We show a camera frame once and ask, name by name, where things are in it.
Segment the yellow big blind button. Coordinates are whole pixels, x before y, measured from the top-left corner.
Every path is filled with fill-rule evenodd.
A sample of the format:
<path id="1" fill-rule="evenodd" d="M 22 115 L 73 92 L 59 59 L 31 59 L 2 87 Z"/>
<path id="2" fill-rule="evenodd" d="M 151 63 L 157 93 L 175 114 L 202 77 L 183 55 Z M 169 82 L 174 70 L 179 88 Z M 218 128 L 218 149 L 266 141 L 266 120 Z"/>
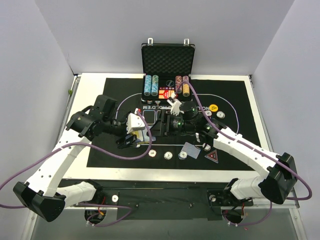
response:
<path id="1" fill-rule="evenodd" d="M 209 110 L 213 113 L 217 112 L 219 110 L 219 107 L 216 104 L 211 104 L 209 106 Z"/>

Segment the blue playing card deck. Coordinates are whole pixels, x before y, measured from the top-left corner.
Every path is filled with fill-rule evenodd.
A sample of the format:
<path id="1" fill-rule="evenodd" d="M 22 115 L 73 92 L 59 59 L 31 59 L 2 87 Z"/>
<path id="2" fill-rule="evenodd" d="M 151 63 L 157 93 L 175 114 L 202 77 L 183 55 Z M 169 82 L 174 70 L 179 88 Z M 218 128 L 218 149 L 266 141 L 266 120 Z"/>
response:
<path id="1" fill-rule="evenodd" d="M 150 137 L 146 129 L 133 131 L 130 134 L 136 136 L 136 148 L 139 148 L 141 145 L 148 145 L 150 143 Z"/>

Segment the blue chip stack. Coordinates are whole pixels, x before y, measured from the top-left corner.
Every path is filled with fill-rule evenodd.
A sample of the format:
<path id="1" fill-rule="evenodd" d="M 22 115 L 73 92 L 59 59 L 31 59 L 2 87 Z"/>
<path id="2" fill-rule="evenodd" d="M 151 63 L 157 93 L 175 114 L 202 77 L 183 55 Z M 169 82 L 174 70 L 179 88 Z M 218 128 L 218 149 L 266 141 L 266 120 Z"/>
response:
<path id="1" fill-rule="evenodd" d="M 186 160 L 187 157 L 188 157 L 188 154 L 187 154 L 187 152 L 185 152 L 185 151 L 181 151 L 181 152 L 178 154 L 178 158 L 179 158 L 180 160 Z"/>

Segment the grey chip stack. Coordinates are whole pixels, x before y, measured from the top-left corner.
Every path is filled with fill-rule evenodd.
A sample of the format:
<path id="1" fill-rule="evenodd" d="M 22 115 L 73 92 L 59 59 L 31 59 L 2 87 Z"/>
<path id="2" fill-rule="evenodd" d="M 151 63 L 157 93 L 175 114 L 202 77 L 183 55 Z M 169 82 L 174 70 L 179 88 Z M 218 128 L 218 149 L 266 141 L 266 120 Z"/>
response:
<path id="1" fill-rule="evenodd" d="M 167 151 L 167 152 L 164 154 L 164 158 L 165 158 L 166 160 L 170 160 L 170 159 L 172 159 L 172 157 L 173 157 L 173 154 L 172 154 L 171 152 L 169 152 L 169 151 Z"/>

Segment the red triangular dealer marker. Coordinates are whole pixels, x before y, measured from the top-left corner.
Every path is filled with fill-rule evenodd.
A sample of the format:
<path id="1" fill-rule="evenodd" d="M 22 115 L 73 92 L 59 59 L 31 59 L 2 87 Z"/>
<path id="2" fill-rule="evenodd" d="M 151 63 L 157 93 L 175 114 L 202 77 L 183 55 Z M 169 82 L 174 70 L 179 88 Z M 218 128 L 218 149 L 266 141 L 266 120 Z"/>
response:
<path id="1" fill-rule="evenodd" d="M 219 162 L 217 150 L 213 150 L 213 151 L 209 152 L 204 157 L 209 159 L 210 161 L 212 161 L 214 163 L 218 163 Z"/>

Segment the red chip stack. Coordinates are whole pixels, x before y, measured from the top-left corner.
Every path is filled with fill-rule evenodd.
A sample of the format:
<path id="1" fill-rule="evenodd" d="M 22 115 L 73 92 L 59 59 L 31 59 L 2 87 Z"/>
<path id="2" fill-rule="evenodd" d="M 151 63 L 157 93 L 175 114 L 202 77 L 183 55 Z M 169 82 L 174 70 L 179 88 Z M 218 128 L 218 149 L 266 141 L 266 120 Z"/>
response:
<path id="1" fill-rule="evenodd" d="M 148 152 L 148 155 L 152 158 L 154 158 L 156 155 L 157 155 L 157 151 L 154 150 L 154 149 L 151 149 L 149 152 Z"/>

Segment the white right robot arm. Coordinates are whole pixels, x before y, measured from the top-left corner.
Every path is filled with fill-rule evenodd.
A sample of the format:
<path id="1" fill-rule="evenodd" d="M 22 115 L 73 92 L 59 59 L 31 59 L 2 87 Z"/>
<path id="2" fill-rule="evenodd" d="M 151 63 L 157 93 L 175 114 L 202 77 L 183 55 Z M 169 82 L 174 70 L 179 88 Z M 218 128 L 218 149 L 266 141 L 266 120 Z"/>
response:
<path id="1" fill-rule="evenodd" d="M 266 198 L 281 205 L 289 197 L 298 180 L 293 156 L 288 153 L 279 155 L 265 150 L 233 132 L 225 124 L 199 112 L 195 102 L 169 101 L 170 109 L 161 110 L 153 130 L 160 137 L 190 134 L 202 144 L 211 144 L 235 157 L 258 173 L 248 179 L 234 178 L 225 187 L 224 201 L 230 205 L 252 198 Z"/>

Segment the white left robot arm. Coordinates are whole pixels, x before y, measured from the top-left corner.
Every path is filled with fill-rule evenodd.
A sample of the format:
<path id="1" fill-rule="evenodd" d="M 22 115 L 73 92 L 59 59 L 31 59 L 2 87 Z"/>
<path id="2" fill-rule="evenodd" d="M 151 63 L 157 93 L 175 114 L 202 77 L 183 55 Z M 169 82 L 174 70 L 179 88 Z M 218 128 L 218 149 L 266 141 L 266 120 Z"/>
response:
<path id="1" fill-rule="evenodd" d="M 102 133 L 118 136 L 123 145 L 131 145 L 137 139 L 134 130 L 145 129 L 138 109 L 128 113 L 124 123 L 114 118 L 117 101 L 99 95 L 94 105 L 74 113 L 62 133 L 55 149 L 39 169 L 25 182 L 18 182 L 13 192 L 21 203 L 47 222 L 54 221 L 61 212 L 79 203 L 99 205 L 103 188 L 87 179 L 78 184 L 59 187 L 59 184 L 78 154 Z"/>

